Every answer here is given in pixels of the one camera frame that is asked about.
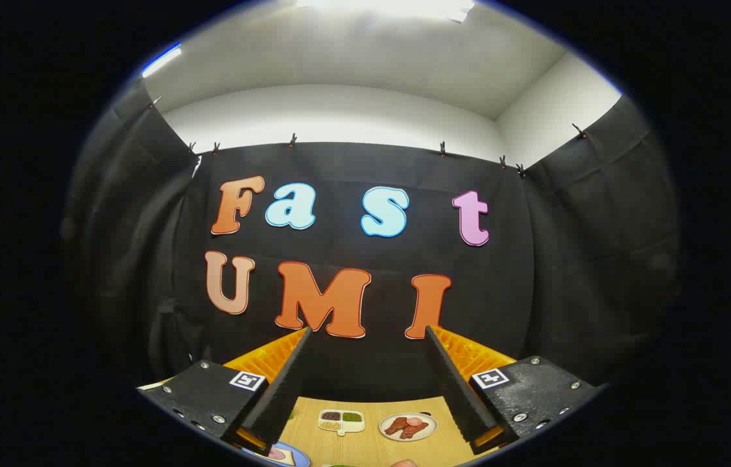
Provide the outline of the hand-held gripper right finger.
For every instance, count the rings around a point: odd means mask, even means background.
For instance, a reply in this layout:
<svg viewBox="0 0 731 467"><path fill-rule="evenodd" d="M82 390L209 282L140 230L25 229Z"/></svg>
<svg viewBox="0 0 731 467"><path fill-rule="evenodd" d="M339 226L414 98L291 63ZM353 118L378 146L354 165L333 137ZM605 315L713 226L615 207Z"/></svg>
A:
<svg viewBox="0 0 731 467"><path fill-rule="evenodd" d="M425 329L425 350L440 395L475 455L533 437L605 389L546 357L514 360L440 326Z"/></svg>

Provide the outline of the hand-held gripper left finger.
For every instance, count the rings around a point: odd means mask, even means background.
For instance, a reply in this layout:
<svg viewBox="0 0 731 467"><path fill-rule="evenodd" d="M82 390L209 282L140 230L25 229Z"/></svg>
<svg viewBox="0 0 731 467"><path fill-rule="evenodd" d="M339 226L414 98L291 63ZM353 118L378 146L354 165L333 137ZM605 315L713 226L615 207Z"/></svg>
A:
<svg viewBox="0 0 731 467"><path fill-rule="evenodd" d="M299 398L313 343L309 328L279 340L284 363L274 376L201 360L138 389L161 411L222 444L268 455Z"/></svg>

